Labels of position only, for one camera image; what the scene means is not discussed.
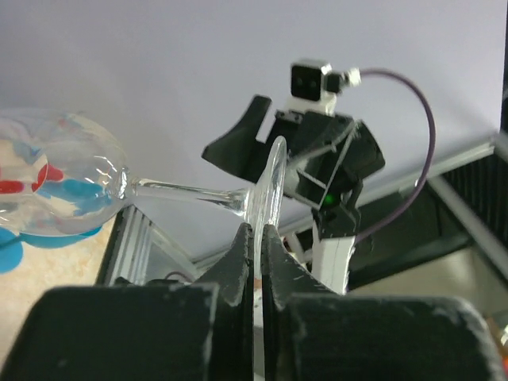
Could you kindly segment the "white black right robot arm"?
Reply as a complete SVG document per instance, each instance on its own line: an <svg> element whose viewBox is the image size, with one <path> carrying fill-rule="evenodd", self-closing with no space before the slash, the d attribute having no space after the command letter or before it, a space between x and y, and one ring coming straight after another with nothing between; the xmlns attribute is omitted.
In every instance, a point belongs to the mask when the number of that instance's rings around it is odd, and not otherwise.
<svg viewBox="0 0 508 381"><path fill-rule="evenodd" d="M345 294L360 228L356 204L364 180L385 165L368 127L344 114L279 110L265 142L257 140L271 99L256 95L240 120L209 143L202 158L237 178L256 182L277 137L287 141L284 194L313 215L312 275Z"/></svg>

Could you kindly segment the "clear wine glass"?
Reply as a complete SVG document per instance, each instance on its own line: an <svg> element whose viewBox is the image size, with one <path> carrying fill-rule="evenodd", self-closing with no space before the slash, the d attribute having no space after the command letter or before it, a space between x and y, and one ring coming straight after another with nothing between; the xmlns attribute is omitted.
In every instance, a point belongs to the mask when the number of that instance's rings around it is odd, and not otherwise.
<svg viewBox="0 0 508 381"><path fill-rule="evenodd" d="M277 137L253 187L210 190L133 175L118 140L98 123L57 110L1 112L1 225L62 237L103 225L138 198L206 202L250 224L256 278L265 225L279 223L287 143Z"/></svg>

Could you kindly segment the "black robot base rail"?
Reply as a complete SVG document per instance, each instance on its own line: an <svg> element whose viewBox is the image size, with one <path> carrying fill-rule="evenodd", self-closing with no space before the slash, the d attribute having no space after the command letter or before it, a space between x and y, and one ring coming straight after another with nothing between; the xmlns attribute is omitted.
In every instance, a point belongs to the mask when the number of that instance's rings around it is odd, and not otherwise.
<svg viewBox="0 0 508 381"><path fill-rule="evenodd" d="M176 241L139 209L130 206L114 218L95 283L144 285L157 279L189 283L201 274Z"/></svg>

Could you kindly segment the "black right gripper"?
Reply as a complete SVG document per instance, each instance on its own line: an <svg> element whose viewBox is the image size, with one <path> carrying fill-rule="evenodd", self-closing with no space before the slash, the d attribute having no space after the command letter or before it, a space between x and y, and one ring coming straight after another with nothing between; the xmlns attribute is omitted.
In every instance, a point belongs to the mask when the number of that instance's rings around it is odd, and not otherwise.
<svg viewBox="0 0 508 381"><path fill-rule="evenodd" d="M256 183L269 153L256 136L270 106L270 98L255 95L239 121L203 149L202 158ZM362 120L307 111L279 112L276 121L296 123L290 133L284 195L313 209L333 206L338 196L385 167L382 151Z"/></svg>

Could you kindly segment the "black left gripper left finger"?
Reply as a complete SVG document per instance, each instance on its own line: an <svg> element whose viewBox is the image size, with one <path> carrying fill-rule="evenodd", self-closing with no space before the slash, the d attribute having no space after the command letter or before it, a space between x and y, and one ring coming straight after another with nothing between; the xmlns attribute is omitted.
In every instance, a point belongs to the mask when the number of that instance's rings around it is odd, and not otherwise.
<svg viewBox="0 0 508 381"><path fill-rule="evenodd" d="M4 380L250 380L252 229L189 285L57 287L30 310Z"/></svg>

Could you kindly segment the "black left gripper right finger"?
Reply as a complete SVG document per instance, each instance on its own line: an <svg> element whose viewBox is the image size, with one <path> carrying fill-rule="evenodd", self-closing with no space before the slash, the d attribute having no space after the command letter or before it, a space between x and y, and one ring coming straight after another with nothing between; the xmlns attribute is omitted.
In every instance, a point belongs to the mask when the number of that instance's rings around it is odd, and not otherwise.
<svg viewBox="0 0 508 381"><path fill-rule="evenodd" d="M460 298L339 295L287 252L261 248L268 380L504 380L487 323Z"/></svg>

